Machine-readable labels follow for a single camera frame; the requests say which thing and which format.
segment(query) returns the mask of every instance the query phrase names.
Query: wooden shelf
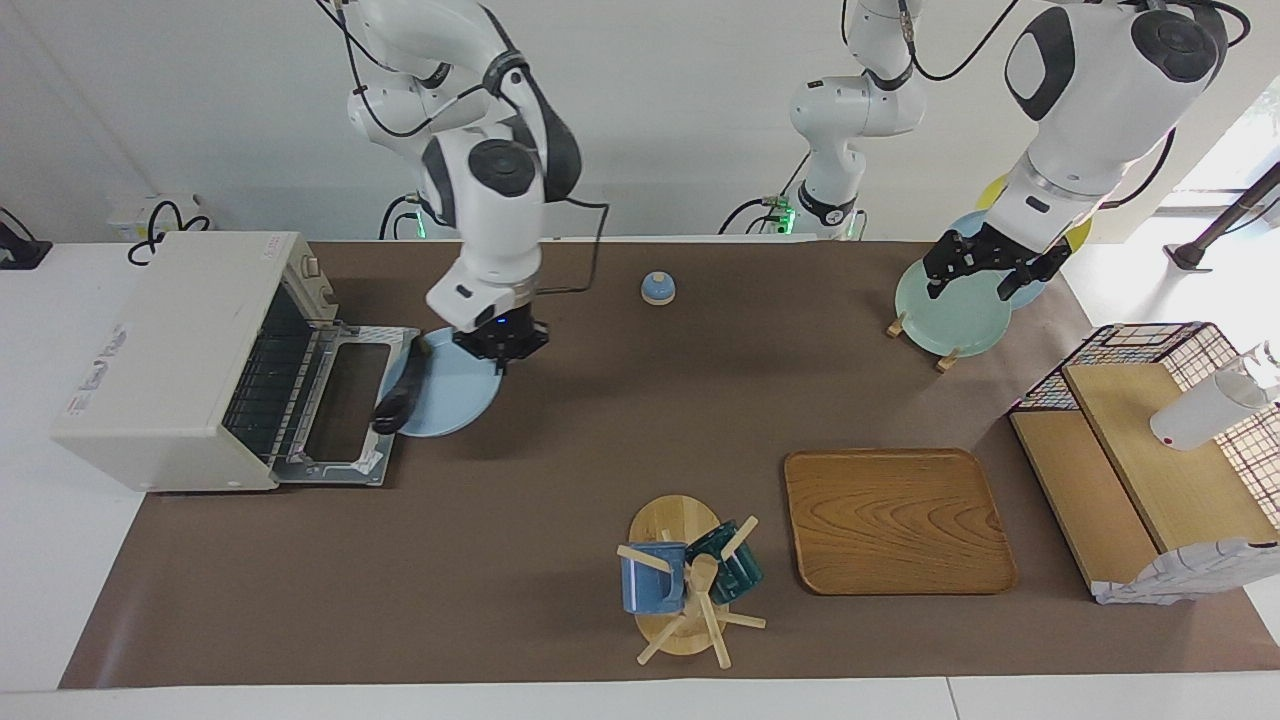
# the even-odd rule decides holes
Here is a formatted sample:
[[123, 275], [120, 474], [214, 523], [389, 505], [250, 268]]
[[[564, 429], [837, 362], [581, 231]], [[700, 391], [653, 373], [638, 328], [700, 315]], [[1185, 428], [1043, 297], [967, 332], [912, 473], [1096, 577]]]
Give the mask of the wooden shelf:
[[1158, 551], [1075, 410], [1010, 416], [1085, 583], [1132, 583]]
[[1181, 392], [1164, 365], [1073, 365], [1066, 382], [1161, 552], [1276, 530], [1221, 448], [1165, 447], [1149, 420]]

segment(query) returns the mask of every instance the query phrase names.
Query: black pole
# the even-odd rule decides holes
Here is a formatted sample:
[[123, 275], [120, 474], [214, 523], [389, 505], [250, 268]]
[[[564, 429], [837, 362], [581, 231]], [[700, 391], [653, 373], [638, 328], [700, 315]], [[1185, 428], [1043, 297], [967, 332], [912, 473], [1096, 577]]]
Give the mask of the black pole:
[[1231, 229], [1235, 223], [1243, 218], [1249, 210], [1257, 208], [1262, 200], [1280, 186], [1280, 163], [1271, 165], [1271, 169], [1258, 178], [1258, 182], [1253, 183], [1249, 190], [1244, 191], [1244, 195], [1239, 200], [1231, 204], [1230, 208], [1222, 211], [1221, 215], [1213, 220], [1199, 237], [1188, 242], [1187, 245], [1165, 246], [1165, 255], [1174, 261], [1183, 270], [1198, 270], [1201, 260], [1204, 259], [1204, 251], [1213, 245], [1217, 238], [1222, 237], [1222, 233]]

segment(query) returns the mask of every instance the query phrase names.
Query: wall socket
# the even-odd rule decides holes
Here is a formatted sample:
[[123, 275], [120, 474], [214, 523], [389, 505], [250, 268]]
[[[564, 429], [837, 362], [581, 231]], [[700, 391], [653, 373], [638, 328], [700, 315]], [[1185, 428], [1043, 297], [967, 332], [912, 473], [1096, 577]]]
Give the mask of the wall socket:
[[[145, 241], [147, 238], [147, 220], [151, 219], [151, 211], [156, 204], [164, 200], [173, 201], [178, 206], [183, 222], [189, 223], [197, 215], [205, 215], [212, 220], [212, 217], [201, 208], [200, 200], [195, 195], [148, 195], [145, 197], [116, 200], [113, 205], [111, 215], [106, 219], [106, 224], [122, 242]], [[216, 227], [216, 222], [211, 223], [210, 229]], [[156, 217], [156, 233], [174, 232], [177, 229], [179, 229], [178, 217], [174, 214], [173, 208], [160, 210], [160, 214]]]

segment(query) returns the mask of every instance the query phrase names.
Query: white wall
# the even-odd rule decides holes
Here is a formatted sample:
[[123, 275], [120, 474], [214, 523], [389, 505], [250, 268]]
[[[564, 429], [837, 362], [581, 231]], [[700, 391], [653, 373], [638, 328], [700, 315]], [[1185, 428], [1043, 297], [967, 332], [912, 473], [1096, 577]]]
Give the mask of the white wall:
[[[582, 143], [580, 195], [616, 202], [612, 234], [714, 232], [739, 201], [776, 192], [805, 150], [786, 114], [794, 88], [858, 72], [836, 0], [488, 4]], [[1280, 70], [1280, 8], [1239, 4], [1254, 38], [1233, 51], [1147, 201], [1101, 224], [1105, 240], [1137, 227]], [[924, 64], [950, 68], [1004, 5], [933, 3], [919, 33]], [[873, 237], [932, 240], [1025, 147], [1034, 124], [1001, 73], [1044, 6], [1025, 1], [965, 74], [931, 86], [916, 133], [865, 142]], [[371, 236], [385, 202], [412, 190], [393, 155], [347, 126], [339, 35], [310, 0], [0, 0], [0, 27], [15, 24], [29, 27], [26, 55], [40, 42], [101, 126], [87, 133], [49, 88], [56, 69], [42, 79], [40, 63], [19, 56], [23, 44], [0, 38], [0, 202], [54, 240], [109, 238], [104, 197], [140, 183], [201, 193], [224, 227], [316, 238]], [[556, 208], [548, 225], [585, 234], [594, 222]]]

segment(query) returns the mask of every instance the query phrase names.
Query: white bottle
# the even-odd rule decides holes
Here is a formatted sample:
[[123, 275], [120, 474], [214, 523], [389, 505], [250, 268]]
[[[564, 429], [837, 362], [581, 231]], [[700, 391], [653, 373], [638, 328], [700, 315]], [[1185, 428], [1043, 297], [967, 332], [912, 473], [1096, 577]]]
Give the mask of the white bottle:
[[1151, 418], [1151, 432], [1175, 450], [1196, 450], [1280, 398], [1280, 363], [1263, 342], [1234, 357]]

